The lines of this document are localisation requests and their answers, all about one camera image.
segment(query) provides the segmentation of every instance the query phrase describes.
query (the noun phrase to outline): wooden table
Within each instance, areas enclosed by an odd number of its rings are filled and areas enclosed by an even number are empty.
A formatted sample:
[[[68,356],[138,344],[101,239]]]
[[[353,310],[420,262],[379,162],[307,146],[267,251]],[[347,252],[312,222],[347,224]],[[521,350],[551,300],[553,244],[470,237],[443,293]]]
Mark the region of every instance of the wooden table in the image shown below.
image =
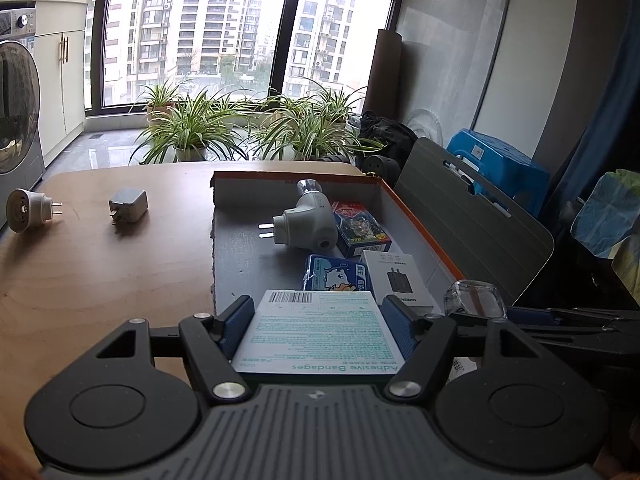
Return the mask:
[[[0,441],[38,465],[22,418],[31,396],[131,317],[175,326],[212,310],[214,170],[360,174],[336,162],[189,162],[62,173],[39,191],[62,202],[44,227],[0,246]],[[109,199],[145,189],[149,211],[116,229]],[[157,366],[184,376],[180,360]]]

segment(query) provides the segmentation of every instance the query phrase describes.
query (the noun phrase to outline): white plug adapter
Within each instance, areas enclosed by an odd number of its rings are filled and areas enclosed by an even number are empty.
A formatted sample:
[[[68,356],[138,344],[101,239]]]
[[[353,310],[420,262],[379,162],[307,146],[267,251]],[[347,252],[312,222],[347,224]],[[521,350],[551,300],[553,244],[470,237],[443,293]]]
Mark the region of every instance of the white plug adapter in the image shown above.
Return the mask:
[[[273,217],[273,241],[277,244],[327,252],[338,241],[338,229],[329,200],[312,179],[298,182],[300,199],[293,209]]]
[[[132,189],[123,187],[109,200],[109,210],[113,223],[126,222],[133,224],[140,220],[146,212],[149,204],[146,200],[144,189]]]
[[[43,225],[53,215],[62,214],[62,204],[44,193],[14,189],[6,200],[6,221],[12,231],[21,233],[29,227]]]

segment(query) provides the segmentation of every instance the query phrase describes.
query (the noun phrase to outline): blue curtain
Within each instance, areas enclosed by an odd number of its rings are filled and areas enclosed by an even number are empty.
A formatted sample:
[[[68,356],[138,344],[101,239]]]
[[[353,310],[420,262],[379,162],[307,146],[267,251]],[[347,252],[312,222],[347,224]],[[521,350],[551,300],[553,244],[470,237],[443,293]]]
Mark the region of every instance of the blue curtain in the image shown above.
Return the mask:
[[[640,0],[631,0],[604,95],[538,219],[557,237],[562,206],[587,198],[598,179],[617,168],[640,171]]]

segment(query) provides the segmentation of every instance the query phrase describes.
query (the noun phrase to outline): washing machine door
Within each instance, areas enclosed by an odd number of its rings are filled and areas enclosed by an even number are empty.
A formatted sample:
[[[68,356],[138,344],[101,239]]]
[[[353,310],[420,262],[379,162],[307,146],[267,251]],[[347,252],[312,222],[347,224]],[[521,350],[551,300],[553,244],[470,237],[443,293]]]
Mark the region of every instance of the washing machine door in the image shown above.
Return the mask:
[[[0,42],[0,174],[27,155],[38,127],[40,85],[33,57],[16,41]]]

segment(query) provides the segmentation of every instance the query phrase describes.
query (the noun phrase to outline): power plug adapter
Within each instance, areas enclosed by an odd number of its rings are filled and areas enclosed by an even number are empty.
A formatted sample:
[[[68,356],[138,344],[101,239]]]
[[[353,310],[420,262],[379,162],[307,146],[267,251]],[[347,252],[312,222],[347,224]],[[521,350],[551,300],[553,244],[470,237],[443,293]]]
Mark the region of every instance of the power plug adapter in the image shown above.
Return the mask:
[[[53,202],[44,193],[14,189],[6,200],[6,221],[11,230],[17,233],[43,225],[58,214],[62,214],[62,204]]]
[[[133,224],[140,220],[148,207],[144,189],[123,187],[109,200],[113,223],[126,222]]]

